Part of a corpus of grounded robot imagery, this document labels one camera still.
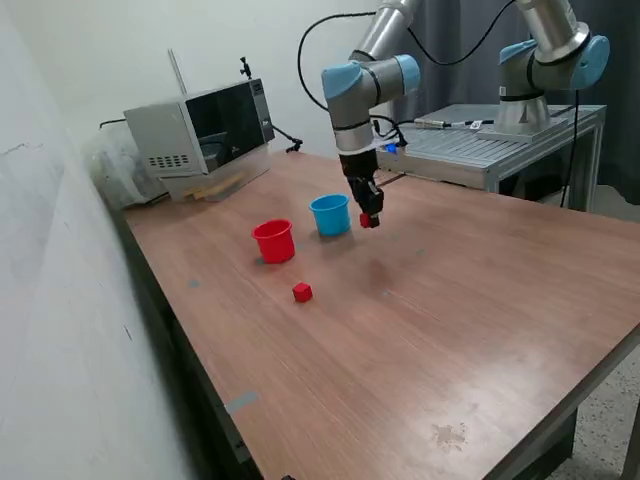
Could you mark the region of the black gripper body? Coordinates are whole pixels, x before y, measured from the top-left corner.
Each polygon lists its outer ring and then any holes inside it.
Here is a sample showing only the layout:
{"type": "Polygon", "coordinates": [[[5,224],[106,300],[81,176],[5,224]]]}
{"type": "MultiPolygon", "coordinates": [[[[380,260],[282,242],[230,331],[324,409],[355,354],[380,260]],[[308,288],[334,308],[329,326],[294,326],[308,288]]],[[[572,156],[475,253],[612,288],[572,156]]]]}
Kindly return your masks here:
{"type": "Polygon", "coordinates": [[[375,183],[374,174],[378,170],[377,154],[374,149],[354,155],[339,155],[342,172],[353,194],[363,185],[375,183]]]}

